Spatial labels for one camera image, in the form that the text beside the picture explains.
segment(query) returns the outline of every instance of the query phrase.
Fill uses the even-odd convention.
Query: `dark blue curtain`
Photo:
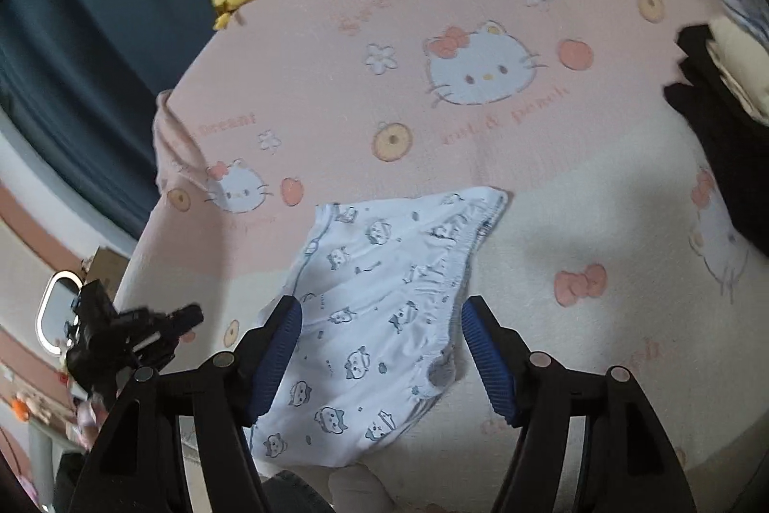
[[[3,0],[0,102],[83,198],[134,237],[158,199],[151,122],[212,35],[210,0]]]

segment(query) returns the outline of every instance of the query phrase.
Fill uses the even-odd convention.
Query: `orange dot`
[[[593,65],[593,49],[578,39],[563,39],[558,44],[558,58],[571,70],[587,70]]]
[[[13,402],[11,402],[11,409],[13,409],[15,416],[18,417],[19,420],[22,422],[29,421],[29,407],[24,400],[14,398]]]
[[[305,186],[299,179],[286,178],[281,181],[281,198],[289,207],[296,207],[305,195]]]

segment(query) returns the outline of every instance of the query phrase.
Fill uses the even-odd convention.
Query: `red bow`
[[[221,181],[229,171],[229,167],[223,161],[217,161],[215,166],[206,168],[205,173],[209,175],[211,179]]]
[[[555,300],[562,307],[570,307],[580,298],[598,298],[604,293],[606,283],[606,269],[599,263],[587,266],[579,275],[559,272],[555,275]]]
[[[452,57],[457,56],[457,49],[466,49],[469,46],[469,34],[458,26],[450,26],[445,34],[428,44],[428,51],[445,60],[451,60]]]
[[[716,182],[708,171],[702,170],[697,175],[697,186],[691,190],[691,200],[697,209],[705,209],[710,204],[710,192],[716,189]]]

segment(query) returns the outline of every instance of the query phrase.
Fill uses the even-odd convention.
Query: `cartoon cat face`
[[[209,200],[223,211],[252,211],[267,198],[264,181],[243,160],[236,159],[229,166],[219,161],[206,170],[206,175]]]
[[[460,229],[468,223],[468,219],[461,213],[450,217],[442,225],[434,226],[430,234],[441,240],[455,240],[459,236]]]
[[[275,458],[288,448],[288,444],[283,441],[280,433],[270,435],[267,441],[264,442],[264,446],[267,449],[267,456],[269,458]]]
[[[368,366],[371,365],[372,358],[366,352],[366,347],[361,346],[358,350],[351,353],[347,357],[347,363],[345,363],[345,370],[347,370],[347,379],[363,378],[368,372]]]
[[[448,103],[494,103],[526,88],[537,73],[536,57],[493,20],[466,34],[449,27],[428,40],[428,74],[433,91]]]
[[[328,316],[328,321],[333,322],[335,325],[343,325],[345,322],[351,322],[354,315],[355,312],[351,312],[349,307],[345,307]]]
[[[406,272],[406,276],[403,277],[403,282],[411,283],[429,275],[430,272],[435,272],[430,266],[411,266],[410,270]]]
[[[462,198],[459,194],[449,194],[441,201],[441,205],[453,205],[454,203],[463,202],[463,200],[464,198]]]
[[[747,241],[734,229],[718,190],[710,191],[707,206],[697,213],[697,224],[689,236],[691,248],[705,260],[721,291],[731,298],[733,287],[747,266]]]
[[[347,263],[350,255],[347,254],[347,250],[345,250],[345,247],[342,246],[341,248],[333,249],[329,254],[326,255],[326,258],[332,265],[332,270],[336,270],[340,266],[343,266],[345,263]]]
[[[337,215],[334,220],[337,222],[345,222],[348,225],[351,225],[353,222],[355,222],[356,217],[358,217],[358,210],[355,209],[355,207],[348,207],[344,211],[339,212],[339,215]]]
[[[368,430],[366,431],[366,439],[378,441],[394,430],[395,422],[392,419],[392,415],[385,411],[380,411],[377,415],[377,419],[375,419],[372,422],[372,425],[368,427]]]
[[[413,322],[417,317],[417,311],[417,306],[409,300],[409,302],[398,309],[397,312],[390,317],[389,322],[395,327],[397,333],[401,335],[404,325]]]
[[[390,239],[392,227],[382,220],[378,220],[366,230],[366,237],[372,244],[386,244]]]
[[[341,435],[347,430],[347,426],[345,426],[345,412],[341,409],[324,407],[315,414],[315,421],[321,425],[325,433]]]
[[[299,381],[291,388],[291,400],[288,402],[290,407],[301,407],[303,404],[307,404],[310,401],[310,393],[312,393],[312,387],[307,385],[305,381]]]

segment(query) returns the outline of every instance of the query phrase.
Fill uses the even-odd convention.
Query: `white diaper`
[[[247,433],[257,460],[345,466],[434,404],[455,377],[468,259],[507,201],[471,188],[318,207],[285,287],[302,305],[301,336],[270,411]]]

